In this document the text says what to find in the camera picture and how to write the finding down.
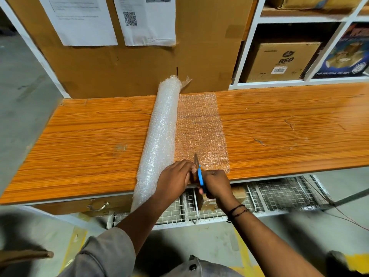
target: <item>drawer handle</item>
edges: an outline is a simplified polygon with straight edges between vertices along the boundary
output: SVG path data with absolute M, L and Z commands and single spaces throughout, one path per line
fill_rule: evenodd
M 110 204 L 109 202 L 105 202 L 104 205 L 100 209 L 94 209 L 92 205 L 87 205 L 87 208 L 89 208 L 90 211 L 92 211 L 92 212 L 97 212 L 97 211 L 101 211 L 102 209 L 104 209 L 109 204 Z

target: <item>cable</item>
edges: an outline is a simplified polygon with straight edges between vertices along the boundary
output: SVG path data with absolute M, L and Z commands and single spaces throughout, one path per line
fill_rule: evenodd
M 368 228 L 365 228 L 365 227 L 363 227 L 363 226 L 361 226 L 359 223 L 357 223 L 356 221 L 354 221 L 353 219 L 351 219 L 350 217 L 348 217 L 348 216 L 346 216 L 341 210 L 339 210 L 336 206 L 334 206 L 334 202 L 332 201 L 332 200 L 330 200 L 328 197 L 326 197 L 326 196 L 324 196 L 324 195 L 322 195 L 321 193 L 320 193 L 320 191 L 318 191 L 311 183 L 309 183 L 309 181 L 305 181 L 305 182 L 307 182 L 325 201 L 327 201 L 328 203 L 329 203 L 329 205 L 331 205 L 332 207 L 334 207 L 334 208 L 336 208 L 337 209 L 337 211 L 339 211 L 341 214 L 343 214 L 347 219 L 345 219 L 345 218 L 342 218 L 342 217 L 339 217 L 339 216 L 335 216 L 335 215 L 332 215 L 332 214 L 328 214 L 328 213 L 326 213 L 326 214 L 328 214 L 328 215 L 331 215 L 331 216 L 334 216 L 334 217 L 336 217 L 336 218 L 340 218 L 340 219 L 343 219 L 343 220 L 347 220 L 348 222 L 350 222 L 350 223 L 353 223 L 353 224 L 356 224 L 357 226 L 359 226 L 359 227 L 361 227 L 361 228 L 363 228 L 363 229 L 365 229 L 365 230 L 367 230 L 367 231 L 369 231 L 369 229 Z

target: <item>person's left hand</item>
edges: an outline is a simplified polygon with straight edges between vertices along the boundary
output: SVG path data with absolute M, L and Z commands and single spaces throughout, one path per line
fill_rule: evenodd
M 191 173 L 196 173 L 196 166 L 189 160 L 176 161 L 161 172 L 154 197 L 169 207 L 190 183 Z

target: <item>bubble wrap sheet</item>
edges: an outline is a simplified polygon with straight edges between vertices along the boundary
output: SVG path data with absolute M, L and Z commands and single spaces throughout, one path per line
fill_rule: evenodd
M 171 76 L 159 84 L 138 167 L 131 212 L 154 194 L 160 173 L 173 163 L 177 106 L 181 87 L 177 76 Z
M 197 152 L 203 170 L 229 173 L 227 143 L 215 94 L 181 95 L 178 102 L 175 161 L 193 161 Z

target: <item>black thread bracelet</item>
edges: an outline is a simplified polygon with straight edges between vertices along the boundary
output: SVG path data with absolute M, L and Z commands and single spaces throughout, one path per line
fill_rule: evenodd
M 235 216 L 232 216 L 232 213 L 237 209 L 237 208 L 239 208 L 239 207 L 245 207 L 246 208 L 246 210 L 243 210 L 241 213 L 239 213 L 239 214 L 237 214 L 237 215 L 235 215 Z M 243 205 L 243 204 L 240 204 L 240 205 L 238 205 L 237 207 L 235 207 L 235 208 L 233 208 L 232 210 L 230 210 L 229 212 L 228 212 L 228 214 L 227 214 L 227 223 L 230 223 L 231 222 L 231 220 L 232 219 L 234 219 L 234 218 L 236 218 L 236 217 L 238 217 L 239 215 L 241 215 L 242 213 L 246 213 L 247 211 L 248 211 L 249 209 L 247 209 L 247 207 L 245 206 L 245 205 Z

